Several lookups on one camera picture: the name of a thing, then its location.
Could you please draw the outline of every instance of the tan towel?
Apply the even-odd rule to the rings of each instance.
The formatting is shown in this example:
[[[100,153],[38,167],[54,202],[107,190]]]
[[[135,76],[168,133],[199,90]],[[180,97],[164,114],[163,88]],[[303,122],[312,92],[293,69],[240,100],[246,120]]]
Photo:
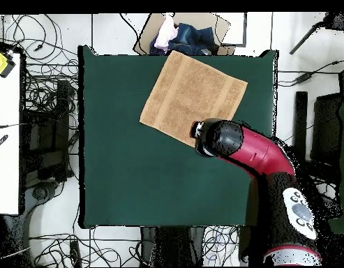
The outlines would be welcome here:
[[[232,119],[247,83],[172,51],[143,108],[140,122],[194,147],[194,121]]]

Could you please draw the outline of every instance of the green table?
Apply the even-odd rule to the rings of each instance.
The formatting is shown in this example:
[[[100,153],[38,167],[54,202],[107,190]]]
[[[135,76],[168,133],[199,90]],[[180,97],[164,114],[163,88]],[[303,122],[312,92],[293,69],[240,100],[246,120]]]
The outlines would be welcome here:
[[[250,178],[242,169],[139,122],[167,57],[78,52],[80,225],[244,225]],[[233,120],[270,136],[277,56],[194,58],[248,82]]]

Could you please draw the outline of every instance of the table surface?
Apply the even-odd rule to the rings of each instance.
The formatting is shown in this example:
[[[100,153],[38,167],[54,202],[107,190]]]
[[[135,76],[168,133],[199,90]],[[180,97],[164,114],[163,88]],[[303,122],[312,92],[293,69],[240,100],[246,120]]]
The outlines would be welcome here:
[[[248,82],[234,120],[270,136],[275,52],[194,58]],[[84,181],[85,227],[246,223],[250,177],[242,169],[202,158],[139,122],[166,59],[99,57],[84,47],[84,167],[79,179]]]
[[[20,110],[20,55],[14,54],[15,67],[0,77],[0,126],[18,124]],[[0,130],[0,214],[18,214],[19,202],[19,126]]]

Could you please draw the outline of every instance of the white table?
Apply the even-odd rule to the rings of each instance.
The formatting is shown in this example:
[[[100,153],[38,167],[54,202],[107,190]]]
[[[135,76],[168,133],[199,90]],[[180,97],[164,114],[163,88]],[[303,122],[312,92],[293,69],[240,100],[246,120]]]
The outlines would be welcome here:
[[[0,77],[0,126],[18,124],[20,110],[20,55],[14,54],[15,67],[6,78]],[[0,129],[0,214],[18,214],[19,126]]]

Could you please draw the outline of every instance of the cardboard box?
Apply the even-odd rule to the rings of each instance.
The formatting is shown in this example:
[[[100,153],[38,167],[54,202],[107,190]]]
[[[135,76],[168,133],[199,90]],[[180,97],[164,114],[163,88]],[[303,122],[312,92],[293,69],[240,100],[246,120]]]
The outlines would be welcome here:
[[[144,28],[140,34],[140,40],[137,41],[133,50],[138,54],[144,54],[140,47],[149,54],[149,46],[151,41],[158,35],[159,29],[164,23],[164,16],[160,13],[151,13],[144,25]],[[208,27],[213,28],[214,42],[220,45],[229,29],[230,23],[221,17],[212,15],[211,13],[175,13],[173,17],[174,23],[189,24],[195,27],[197,30],[205,29]],[[232,55],[234,53],[234,47],[232,46],[220,46],[218,55]]]

